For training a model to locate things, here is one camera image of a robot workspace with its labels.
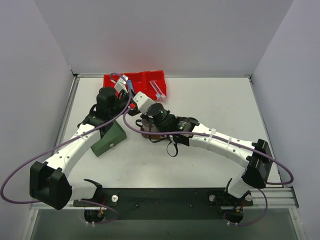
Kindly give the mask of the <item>translucent purple cup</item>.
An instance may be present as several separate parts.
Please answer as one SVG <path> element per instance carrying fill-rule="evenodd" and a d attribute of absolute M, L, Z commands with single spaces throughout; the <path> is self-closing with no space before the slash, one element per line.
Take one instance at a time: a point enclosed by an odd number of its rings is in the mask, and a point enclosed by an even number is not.
<path fill-rule="evenodd" d="M 152 132 L 152 133 L 158 132 L 158 129 L 156 128 L 156 126 L 152 122 L 150 122 L 148 119 L 144 119 L 144 118 L 137 119 L 135 121 L 135 124 L 143 132 Z"/>

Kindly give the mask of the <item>blue toothpaste tube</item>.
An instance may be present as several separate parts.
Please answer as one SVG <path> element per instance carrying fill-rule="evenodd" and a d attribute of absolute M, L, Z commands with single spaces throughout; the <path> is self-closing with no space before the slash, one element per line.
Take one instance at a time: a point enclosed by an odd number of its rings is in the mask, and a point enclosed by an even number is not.
<path fill-rule="evenodd" d="M 131 81 L 131 80 L 128 80 L 128 81 L 127 81 L 127 84 L 128 84 L 128 86 L 130 87 L 130 90 L 134 93 L 135 91 L 134 91 L 134 87 L 133 87 L 132 81 Z"/>

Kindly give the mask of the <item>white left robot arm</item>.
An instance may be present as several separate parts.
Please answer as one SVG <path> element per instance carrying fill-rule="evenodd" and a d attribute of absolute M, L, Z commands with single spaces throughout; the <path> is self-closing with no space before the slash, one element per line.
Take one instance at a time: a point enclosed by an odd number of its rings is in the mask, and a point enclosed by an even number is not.
<path fill-rule="evenodd" d="M 99 157 L 127 138 L 123 128 L 116 122 L 127 109 L 132 90 L 103 87 L 96 97 L 96 104 L 77 126 L 70 142 L 61 147 L 44 162 L 34 162 L 30 167 L 29 195 L 56 210 L 64 208 L 69 201 L 85 199 L 96 206 L 103 199 L 103 186 L 91 179 L 71 182 L 68 178 L 78 161 L 92 150 Z"/>

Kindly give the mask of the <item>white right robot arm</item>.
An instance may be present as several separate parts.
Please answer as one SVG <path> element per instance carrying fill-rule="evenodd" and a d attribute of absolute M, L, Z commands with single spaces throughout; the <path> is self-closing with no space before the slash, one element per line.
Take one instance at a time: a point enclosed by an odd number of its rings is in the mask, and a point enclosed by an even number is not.
<path fill-rule="evenodd" d="M 154 125 L 162 138 L 178 144 L 208 150 L 234 161 L 244 170 L 227 184 L 229 195 L 240 199 L 252 188 L 263 189 L 272 168 L 271 149 L 267 141 L 240 140 L 208 128 L 193 117 L 175 116 L 161 103 L 139 108 L 141 117 Z"/>

